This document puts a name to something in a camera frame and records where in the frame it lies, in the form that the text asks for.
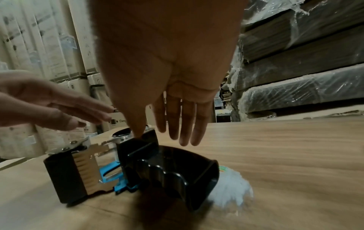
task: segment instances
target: wooden table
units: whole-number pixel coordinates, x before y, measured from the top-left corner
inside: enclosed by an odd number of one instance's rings
[[[102,141],[111,132],[94,141]],[[167,134],[160,144],[178,147]],[[364,118],[209,124],[185,149],[239,171],[254,201],[230,213],[189,213],[159,191],[113,192],[66,207],[39,157],[0,172],[0,229],[261,229],[364,227]]]

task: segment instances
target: palm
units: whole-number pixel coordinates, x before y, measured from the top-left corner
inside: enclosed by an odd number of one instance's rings
[[[131,128],[143,128],[145,106],[153,104],[164,131],[161,95],[167,91],[170,136],[178,138],[182,99],[180,142],[188,143],[197,111],[192,139],[198,144],[229,68],[245,1],[94,0],[91,6],[99,64],[110,97]]]

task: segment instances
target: person's right hand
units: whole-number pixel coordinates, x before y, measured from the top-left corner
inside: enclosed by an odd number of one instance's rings
[[[157,127],[198,145],[229,69],[247,0],[92,0],[97,57],[114,106],[136,136],[153,104]],[[167,92],[166,108],[163,91]]]
[[[0,127],[25,123],[69,131],[84,127],[74,117],[100,124],[113,107],[24,70],[0,71]]]

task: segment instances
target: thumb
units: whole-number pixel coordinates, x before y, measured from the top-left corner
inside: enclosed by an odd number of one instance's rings
[[[0,126],[31,123],[44,128],[69,131],[86,125],[58,109],[30,104],[4,93],[0,93],[0,104]]]

